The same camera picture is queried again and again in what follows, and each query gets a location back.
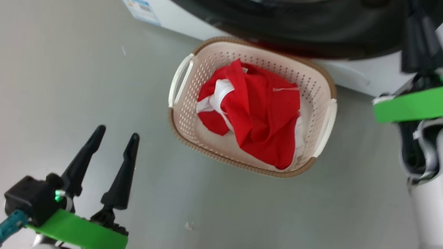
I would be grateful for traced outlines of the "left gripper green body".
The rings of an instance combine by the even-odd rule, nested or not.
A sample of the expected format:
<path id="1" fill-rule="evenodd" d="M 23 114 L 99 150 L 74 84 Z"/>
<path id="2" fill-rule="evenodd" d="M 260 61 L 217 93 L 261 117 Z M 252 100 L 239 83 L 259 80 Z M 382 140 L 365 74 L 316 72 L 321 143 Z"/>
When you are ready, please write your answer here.
<path id="1" fill-rule="evenodd" d="M 89 220 L 60 209 L 44 224 L 36 226 L 30 223 L 26 228 L 83 249 L 126 249 L 128 232 L 115 223 L 115 218 L 112 209 L 100 209 Z"/>

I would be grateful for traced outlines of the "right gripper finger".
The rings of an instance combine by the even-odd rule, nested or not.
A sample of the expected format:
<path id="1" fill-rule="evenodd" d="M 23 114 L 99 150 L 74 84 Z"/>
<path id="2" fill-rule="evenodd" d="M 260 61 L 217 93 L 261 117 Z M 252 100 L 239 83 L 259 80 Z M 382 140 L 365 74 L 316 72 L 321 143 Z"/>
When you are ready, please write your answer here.
<path id="1" fill-rule="evenodd" d="M 424 73 L 443 68 L 443 47 L 432 20 L 425 16 L 421 26 L 417 72 Z"/>
<path id="2" fill-rule="evenodd" d="M 420 44 L 423 41 L 424 29 L 429 17 L 421 0 L 407 0 L 405 14 L 401 71 L 411 74 L 420 69 Z"/>

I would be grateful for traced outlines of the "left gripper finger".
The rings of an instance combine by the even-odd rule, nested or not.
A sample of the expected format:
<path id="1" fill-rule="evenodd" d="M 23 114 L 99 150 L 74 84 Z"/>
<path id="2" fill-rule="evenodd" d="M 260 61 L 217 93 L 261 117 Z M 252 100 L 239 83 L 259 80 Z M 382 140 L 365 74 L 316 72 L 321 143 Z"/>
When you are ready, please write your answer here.
<path id="1" fill-rule="evenodd" d="M 136 158 L 139 152 L 139 144 L 140 136 L 135 132 L 126 145 L 125 151 L 123 152 L 123 163 L 112 185 L 100 200 L 104 209 L 117 209 L 118 211 L 127 209 L 136 168 Z"/>
<path id="2" fill-rule="evenodd" d="M 80 196 L 83 192 L 82 183 L 92 156 L 100 147 L 101 141 L 106 132 L 105 125 L 97 126 L 91 137 L 82 146 L 64 173 L 61 175 L 63 179 L 63 187 L 61 188 L 66 194 L 74 198 Z"/>

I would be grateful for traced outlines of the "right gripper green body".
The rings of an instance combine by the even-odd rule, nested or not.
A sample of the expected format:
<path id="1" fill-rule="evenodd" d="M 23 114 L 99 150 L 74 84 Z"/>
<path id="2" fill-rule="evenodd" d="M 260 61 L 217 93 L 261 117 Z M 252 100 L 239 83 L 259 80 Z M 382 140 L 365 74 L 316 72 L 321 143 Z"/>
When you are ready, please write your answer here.
<path id="1" fill-rule="evenodd" d="M 373 100 L 378 123 L 400 123 L 443 117 L 443 87 Z"/>

